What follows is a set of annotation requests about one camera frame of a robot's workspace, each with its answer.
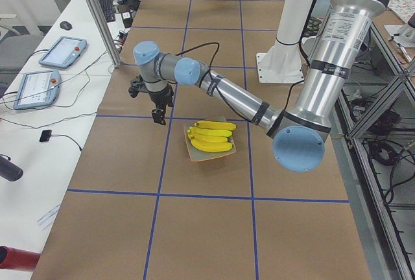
bunch of bananas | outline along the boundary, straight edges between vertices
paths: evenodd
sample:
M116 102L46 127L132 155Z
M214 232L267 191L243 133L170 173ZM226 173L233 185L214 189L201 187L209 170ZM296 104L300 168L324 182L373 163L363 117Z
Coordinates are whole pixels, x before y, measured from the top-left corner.
M228 141L236 125L231 122L201 120L187 130L193 147L203 152L227 152L233 145Z

blue tape grid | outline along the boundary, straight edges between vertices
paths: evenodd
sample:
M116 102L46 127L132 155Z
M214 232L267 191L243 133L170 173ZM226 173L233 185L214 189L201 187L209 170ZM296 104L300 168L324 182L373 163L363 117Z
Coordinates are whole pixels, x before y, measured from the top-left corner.
M243 69L244 75L244 88L247 88L247 79L246 79L246 70L247 69L256 69L256 67L247 67L246 60L245 60L245 49L244 49L244 31L268 31L268 32L276 32L276 30L267 30L267 29L244 29L243 27L243 8L242 2L243 1L283 1L284 0L227 0L227 1L238 1L239 2L239 12L240 12L240 19L241 19L241 27L239 29L210 29L210 28L191 28L188 27L190 12L191 12L191 5L192 1L196 0L186 0L189 1L189 9L187 12L187 19L186 19L186 26L181 27L140 27L135 26L132 28L137 29L181 29L184 30L184 38L182 43L182 51L184 51L185 41L187 36L188 30L238 30L241 32L241 41L242 41L242 56L243 56L243 66L242 67L224 67L224 66L212 66L214 68L236 68L236 69ZM135 116L135 115L97 115L97 117L117 117L117 118L138 118L138 119L152 119L151 116ZM143 273L143 280L147 279L148 273L148 266L150 263L150 256L151 256L151 249L152 249L152 241L154 237L154 229L156 227L157 221L157 214L158 214L158 205L160 201L160 197L175 197L175 198L195 198L195 199L224 199L224 200L250 200L251 207L252 207L252 231L253 231L253 243L254 243L254 264L255 264L255 280L259 280L259 262L258 262L258 253L257 253L257 228L256 228L256 219L255 219L255 202L256 201L274 201L274 202L306 202L306 203L324 203L324 204L348 204L349 200L336 200L336 199L306 199L306 198L272 198L272 197L256 197L254 191L254 173L253 173L253 166L252 166L252 147L251 147L251 134L250 134L250 125L246 122L246 128L248 132L248 160L249 160L249 171L250 171L250 196L215 196L215 195L201 195L201 194L174 194L174 193L162 193L161 186L163 184L163 175L165 170L165 162L167 158L167 151L169 148L169 139L171 134L171 127L173 120L200 120L198 118L185 118L185 117L174 117L174 107L171 108L171 114L166 119L170 119L169 127L167 130L167 138L166 144L164 149L163 161L161 165L160 171L160 179L158 183L158 191L157 192L130 192L130 191L100 191L100 190L88 190L88 189L68 189L68 192L72 193L89 193L89 194L122 194L122 195L134 195L134 196L153 196L156 197L156 203L154 206L154 213L152 218L152 225L150 230L150 238L148 240L148 248L147 248L147 256L145 262L145 269ZM242 119L229 119L231 121L244 121Z

black cylinder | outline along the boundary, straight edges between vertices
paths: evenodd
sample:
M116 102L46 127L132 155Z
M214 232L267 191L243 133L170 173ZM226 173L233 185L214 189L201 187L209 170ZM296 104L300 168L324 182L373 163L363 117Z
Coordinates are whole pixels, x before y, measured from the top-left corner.
M0 156L0 176L8 181L17 181L23 175L23 170L9 160Z

robotic arm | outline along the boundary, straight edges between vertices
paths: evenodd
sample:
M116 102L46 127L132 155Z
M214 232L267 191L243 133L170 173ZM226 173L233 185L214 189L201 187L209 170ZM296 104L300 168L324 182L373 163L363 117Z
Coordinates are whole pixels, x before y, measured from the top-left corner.
M166 106L172 106L168 81L198 86L220 97L273 139L276 160L285 168L303 172L317 167L331 129L329 115L368 32L372 19L382 14L389 0L331 0L332 13L314 52L303 90L295 107L275 110L209 67L190 58L160 52L153 41L134 47L141 75L132 81L130 95L150 95L155 123L165 124Z

chair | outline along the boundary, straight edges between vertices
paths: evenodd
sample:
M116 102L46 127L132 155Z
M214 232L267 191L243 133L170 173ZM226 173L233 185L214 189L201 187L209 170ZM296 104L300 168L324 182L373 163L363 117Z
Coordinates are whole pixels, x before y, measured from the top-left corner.
M43 39L39 35L22 35L1 22L2 19L16 17L16 14L0 14L0 27L15 34L0 41L0 95L4 94Z

